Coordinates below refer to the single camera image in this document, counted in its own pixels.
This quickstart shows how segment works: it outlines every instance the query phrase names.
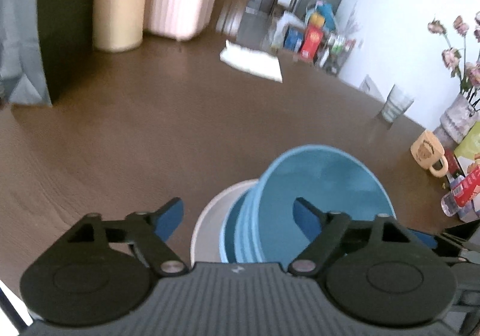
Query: yellow mug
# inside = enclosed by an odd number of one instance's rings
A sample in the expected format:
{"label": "yellow mug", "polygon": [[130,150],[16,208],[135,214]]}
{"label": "yellow mug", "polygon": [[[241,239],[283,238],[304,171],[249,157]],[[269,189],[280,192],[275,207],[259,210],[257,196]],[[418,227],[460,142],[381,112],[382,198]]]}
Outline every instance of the yellow mug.
{"label": "yellow mug", "polygon": [[[430,170],[433,176],[441,178],[448,171],[448,161],[445,150],[438,138],[429,130],[424,131],[410,147],[413,158],[423,169]],[[433,165],[441,160],[443,167],[435,169]]]}

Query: glass cup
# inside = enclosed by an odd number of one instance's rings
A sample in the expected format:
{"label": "glass cup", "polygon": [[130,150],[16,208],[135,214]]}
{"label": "glass cup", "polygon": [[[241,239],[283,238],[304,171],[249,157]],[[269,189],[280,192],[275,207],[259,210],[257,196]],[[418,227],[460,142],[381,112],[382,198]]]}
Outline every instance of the glass cup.
{"label": "glass cup", "polygon": [[406,112],[414,100],[412,96],[402,91],[399,86],[394,85],[381,111],[383,118],[389,123],[392,123]]}

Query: wooden table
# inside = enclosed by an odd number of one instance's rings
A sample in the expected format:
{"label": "wooden table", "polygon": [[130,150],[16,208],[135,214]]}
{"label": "wooden table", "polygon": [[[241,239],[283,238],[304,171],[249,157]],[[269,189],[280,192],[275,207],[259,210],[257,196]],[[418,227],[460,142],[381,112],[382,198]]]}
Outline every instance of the wooden table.
{"label": "wooden table", "polygon": [[419,125],[403,117],[388,128],[380,102],[287,57],[282,84],[236,71],[219,60],[224,45],[211,33],[183,44],[146,37],[131,52],[93,54],[53,108],[0,112],[0,278],[10,288],[84,214],[123,219],[174,196],[186,211],[169,245],[188,262],[206,204],[301,144],[363,161],[404,225],[459,223],[441,210],[441,182],[410,155]]}

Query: flower vase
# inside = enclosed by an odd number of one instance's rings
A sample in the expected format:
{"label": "flower vase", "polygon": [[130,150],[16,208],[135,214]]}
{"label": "flower vase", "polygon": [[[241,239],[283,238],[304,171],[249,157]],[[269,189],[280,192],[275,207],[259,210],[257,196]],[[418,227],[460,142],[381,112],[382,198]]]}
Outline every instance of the flower vase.
{"label": "flower vase", "polygon": [[434,134],[443,147],[454,149],[469,133],[477,119],[475,108],[462,94],[458,94],[440,117],[440,126],[435,129]]}

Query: yellow-green package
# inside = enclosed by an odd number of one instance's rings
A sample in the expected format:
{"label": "yellow-green package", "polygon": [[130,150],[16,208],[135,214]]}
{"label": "yellow-green package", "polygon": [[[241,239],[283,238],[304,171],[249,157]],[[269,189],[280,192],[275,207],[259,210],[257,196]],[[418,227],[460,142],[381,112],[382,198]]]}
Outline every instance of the yellow-green package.
{"label": "yellow-green package", "polygon": [[475,163],[475,155],[480,155],[480,122],[473,125],[454,153],[466,176],[469,166]]}

